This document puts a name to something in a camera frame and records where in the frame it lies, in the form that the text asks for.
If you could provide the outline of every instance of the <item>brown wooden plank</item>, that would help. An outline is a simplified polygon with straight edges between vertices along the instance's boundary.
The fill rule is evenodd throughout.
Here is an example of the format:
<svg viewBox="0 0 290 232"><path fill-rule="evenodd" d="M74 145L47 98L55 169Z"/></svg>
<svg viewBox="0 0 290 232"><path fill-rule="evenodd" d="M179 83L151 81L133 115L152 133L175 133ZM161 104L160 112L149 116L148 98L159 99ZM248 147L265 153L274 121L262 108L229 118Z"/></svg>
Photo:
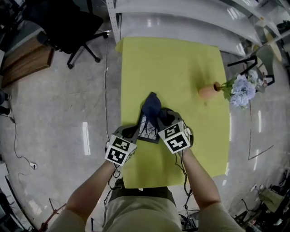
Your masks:
<svg viewBox="0 0 290 232"><path fill-rule="evenodd" d="M43 47L45 46L37 41L36 36L32 37L30 40L26 41L15 51L13 51L8 57L5 58L2 72L4 73L8 68L10 68L18 61Z"/></svg>
<svg viewBox="0 0 290 232"><path fill-rule="evenodd" d="M2 88L32 73L50 67L52 57L53 49L50 47L43 47L19 60L4 73Z"/></svg>

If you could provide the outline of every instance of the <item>yellow-green tablecloth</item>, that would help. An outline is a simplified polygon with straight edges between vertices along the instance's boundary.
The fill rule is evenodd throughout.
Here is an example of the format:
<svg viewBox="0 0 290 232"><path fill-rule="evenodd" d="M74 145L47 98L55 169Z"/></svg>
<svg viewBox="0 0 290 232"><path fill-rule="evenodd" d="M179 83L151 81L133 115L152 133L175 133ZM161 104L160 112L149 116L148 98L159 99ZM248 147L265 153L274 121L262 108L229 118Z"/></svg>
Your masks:
<svg viewBox="0 0 290 232"><path fill-rule="evenodd" d="M211 176L224 174L229 149L229 103L219 92L204 101L198 89L226 81L217 47L177 39L124 38L121 123L136 124L141 106L155 92L162 107L178 112L194 134L192 151ZM164 142L137 141L137 150L122 168L126 188L153 188L184 183Z"/></svg>

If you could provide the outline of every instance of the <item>white cube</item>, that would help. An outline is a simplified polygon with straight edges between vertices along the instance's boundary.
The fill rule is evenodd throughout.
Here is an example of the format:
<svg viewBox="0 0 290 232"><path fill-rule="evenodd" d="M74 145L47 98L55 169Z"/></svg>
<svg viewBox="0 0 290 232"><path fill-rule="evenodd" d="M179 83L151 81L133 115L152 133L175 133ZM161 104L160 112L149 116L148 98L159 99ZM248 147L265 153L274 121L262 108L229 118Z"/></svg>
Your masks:
<svg viewBox="0 0 290 232"><path fill-rule="evenodd" d="M115 135L111 135L105 159L123 166L124 163L131 158L136 148L136 144L130 143Z"/></svg>
<svg viewBox="0 0 290 232"><path fill-rule="evenodd" d="M186 128L183 121L158 132L158 135L166 144L172 154L190 146L190 130Z"/></svg>

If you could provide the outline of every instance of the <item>person's right arm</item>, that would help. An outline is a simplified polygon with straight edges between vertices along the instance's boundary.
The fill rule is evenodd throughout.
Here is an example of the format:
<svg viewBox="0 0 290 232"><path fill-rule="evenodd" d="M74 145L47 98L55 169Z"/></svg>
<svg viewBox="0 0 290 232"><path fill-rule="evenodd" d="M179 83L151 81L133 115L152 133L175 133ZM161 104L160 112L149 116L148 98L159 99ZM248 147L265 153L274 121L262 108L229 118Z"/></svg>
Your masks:
<svg viewBox="0 0 290 232"><path fill-rule="evenodd" d="M200 210L214 203L220 203L221 198L213 179L200 165L190 148L184 150L183 164L193 196Z"/></svg>

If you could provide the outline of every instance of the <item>chair seat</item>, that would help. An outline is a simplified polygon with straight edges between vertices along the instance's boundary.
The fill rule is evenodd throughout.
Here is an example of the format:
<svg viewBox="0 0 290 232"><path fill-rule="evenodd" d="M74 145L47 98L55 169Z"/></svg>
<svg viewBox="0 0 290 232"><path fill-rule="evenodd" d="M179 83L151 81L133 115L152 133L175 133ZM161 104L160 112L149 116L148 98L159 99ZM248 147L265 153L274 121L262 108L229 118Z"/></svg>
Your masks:
<svg viewBox="0 0 290 232"><path fill-rule="evenodd" d="M53 31L46 31L52 43L67 54L84 45L98 31L103 19L87 12L79 11L68 21L63 21Z"/></svg>

